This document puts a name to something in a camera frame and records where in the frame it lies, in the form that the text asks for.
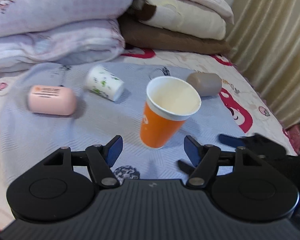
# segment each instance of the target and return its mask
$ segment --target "beige curtain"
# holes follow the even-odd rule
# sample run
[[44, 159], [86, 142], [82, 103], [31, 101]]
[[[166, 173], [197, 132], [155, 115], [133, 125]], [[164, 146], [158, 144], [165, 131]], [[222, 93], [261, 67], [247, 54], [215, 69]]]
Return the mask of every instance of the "beige curtain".
[[285, 127], [300, 123], [300, 0], [235, 0], [232, 9], [231, 60]]

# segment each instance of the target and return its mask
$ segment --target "bedsheet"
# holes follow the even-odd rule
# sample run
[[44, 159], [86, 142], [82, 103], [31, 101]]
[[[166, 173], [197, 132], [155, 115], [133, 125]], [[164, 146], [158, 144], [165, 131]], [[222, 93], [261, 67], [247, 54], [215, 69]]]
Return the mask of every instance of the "bedsheet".
[[[167, 70], [179, 66], [218, 74], [223, 82], [220, 97], [244, 133], [247, 136], [260, 133], [283, 145], [290, 155], [296, 155], [279, 121], [226, 58], [220, 55], [131, 48], [113, 61], [165, 65]], [[156, 69], [151, 76], [163, 75], [163, 71], [167, 70]], [[22, 75], [22, 72], [0, 74], [0, 110], [11, 86]], [[13, 215], [5, 198], [7, 184], [1, 167], [0, 160], [0, 229], [3, 229], [13, 221]]]

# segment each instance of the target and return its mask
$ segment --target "pink pill box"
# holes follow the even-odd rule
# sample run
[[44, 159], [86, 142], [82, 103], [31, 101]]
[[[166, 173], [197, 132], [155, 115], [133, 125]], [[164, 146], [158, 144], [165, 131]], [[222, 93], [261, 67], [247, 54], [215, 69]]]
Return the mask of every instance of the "pink pill box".
[[33, 113], [71, 115], [77, 99], [70, 88], [35, 85], [28, 95], [28, 107]]

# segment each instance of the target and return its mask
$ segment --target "paper cup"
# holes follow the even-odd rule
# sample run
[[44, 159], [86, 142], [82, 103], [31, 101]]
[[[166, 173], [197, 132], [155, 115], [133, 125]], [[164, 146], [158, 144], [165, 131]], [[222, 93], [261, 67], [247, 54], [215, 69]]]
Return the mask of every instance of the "paper cup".
[[116, 101], [124, 90], [124, 82], [103, 66], [92, 68], [86, 77], [86, 87], [96, 94]]
[[141, 141], [161, 148], [201, 106], [198, 92], [182, 79], [162, 76], [151, 80], [140, 128]]

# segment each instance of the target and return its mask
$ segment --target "label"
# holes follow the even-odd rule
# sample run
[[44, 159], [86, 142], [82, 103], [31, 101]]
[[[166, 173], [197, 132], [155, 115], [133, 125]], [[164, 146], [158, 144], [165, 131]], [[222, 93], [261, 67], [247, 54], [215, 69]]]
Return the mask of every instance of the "label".
[[51, 97], [58, 97], [60, 94], [60, 88], [40, 88], [35, 87], [34, 95], [39, 95], [41, 98], [51, 98]]

